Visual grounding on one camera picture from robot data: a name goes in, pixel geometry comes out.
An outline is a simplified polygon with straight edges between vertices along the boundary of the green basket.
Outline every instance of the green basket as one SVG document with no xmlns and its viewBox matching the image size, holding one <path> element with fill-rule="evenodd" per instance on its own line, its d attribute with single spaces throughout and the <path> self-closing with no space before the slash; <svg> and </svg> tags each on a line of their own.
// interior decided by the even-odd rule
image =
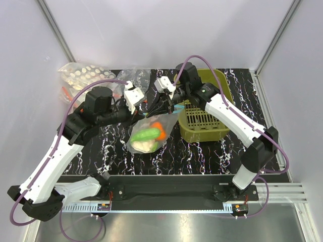
<svg viewBox="0 0 323 242">
<path fill-rule="evenodd" d="M 233 103 L 230 88 L 226 76 L 219 70 L 214 70 L 220 80 L 224 95 Z M 210 82 L 219 87 L 212 72 L 209 69 L 197 70 L 203 83 Z M 224 138 L 229 129 L 217 118 L 193 106 L 188 100 L 180 103 L 184 110 L 179 114 L 180 131 L 183 139 L 188 143 L 218 141 Z"/>
</svg>

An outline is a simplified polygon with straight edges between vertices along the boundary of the black marble table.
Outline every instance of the black marble table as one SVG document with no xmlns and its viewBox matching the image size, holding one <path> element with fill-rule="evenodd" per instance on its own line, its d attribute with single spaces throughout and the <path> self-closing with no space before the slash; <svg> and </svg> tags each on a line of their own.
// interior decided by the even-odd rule
<svg viewBox="0 0 323 242">
<path fill-rule="evenodd" d="M 227 77 L 234 104 L 254 121 L 265 126 L 265 120 L 257 93 L 248 69 L 220 69 Z M 175 70 L 151 70 L 147 100 L 155 95 L 153 82 L 156 77 L 167 75 L 174 78 Z M 242 142 L 233 132 L 218 142 L 189 144 L 180 134 L 177 123 L 167 142 L 151 154 L 131 154 L 126 143 L 130 130 L 120 125 L 102 128 L 68 165 L 64 174 L 85 175 L 91 172 L 109 171 L 122 175 L 162 174 L 235 174 L 241 162 L 239 156 L 245 151 Z M 278 170 L 273 159 L 267 169 Z"/>
</svg>

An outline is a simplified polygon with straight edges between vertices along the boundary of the orange vegetable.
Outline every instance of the orange vegetable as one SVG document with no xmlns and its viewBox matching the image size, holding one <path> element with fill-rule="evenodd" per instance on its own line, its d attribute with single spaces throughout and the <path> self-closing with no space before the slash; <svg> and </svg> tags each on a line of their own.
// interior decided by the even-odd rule
<svg viewBox="0 0 323 242">
<path fill-rule="evenodd" d="M 163 129 L 163 126 L 160 122 L 154 122 L 152 125 L 150 125 L 151 128 L 157 128 L 160 130 L 160 135 L 158 136 L 158 138 L 156 138 L 157 140 L 165 140 L 166 139 L 166 132 Z"/>
</svg>

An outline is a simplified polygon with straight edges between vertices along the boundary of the shiny floor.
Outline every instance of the shiny floor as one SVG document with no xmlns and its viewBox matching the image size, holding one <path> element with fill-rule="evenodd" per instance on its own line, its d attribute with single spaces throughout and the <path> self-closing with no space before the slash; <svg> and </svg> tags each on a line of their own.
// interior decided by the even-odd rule
<svg viewBox="0 0 323 242">
<path fill-rule="evenodd" d="M 260 209 L 251 205 L 249 214 Z M 100 223 L 85 214 L 63 214 L 66 234 L 75 240 L 91 239 Z M 58 216 L 41 223 L 36 241 L 68 241 L 60 232 Z M 95 241 L 305 241 L 293 205 L 270 204 L 259 216 L 231 219 L 223 214 L 108 214 L 104 231 Z"/>
</svg>

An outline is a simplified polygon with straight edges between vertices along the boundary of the plastic bag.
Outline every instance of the plastic bag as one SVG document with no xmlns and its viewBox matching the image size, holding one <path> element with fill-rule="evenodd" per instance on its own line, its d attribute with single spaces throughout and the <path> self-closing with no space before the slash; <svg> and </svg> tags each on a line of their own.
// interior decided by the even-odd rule
<svg viewBox="0 0 323 242">
<path fill-rule="evenodd" d="M 116 77 L 117 80 L 131 81 L 135 87 L 139 87 L 143 93 L 148 90 L 150 83 L 150 69 L 122 70 Z M 122 96 L 125 85 L 119 84 L 114 92 L 116 96 Z"/>
<path fill-rule="evenodd" d="M 104 79 L 114 79 L 116 75 L 106 67 L 94 66 L 82 63 L 68 63 L 59 69 L 61 79 L 64 81 L 61 92 L 61 99 L 70 103 L 73 97 L 87 85 Z M 117 83 L 102 83 L 98 86 L 109 87 L 112 91 L 118 86 Z M 85 100 L 86 93 L 84 92 L 77 100 L 78 106 Z"/>
<path fill-rule="evenodd" d="M 178 120 L 179 112 L 144 118 L 133 127 L 126 146 L 131 153 L 152 153 L 158 150 L 170 136 Z"/>
</svg>

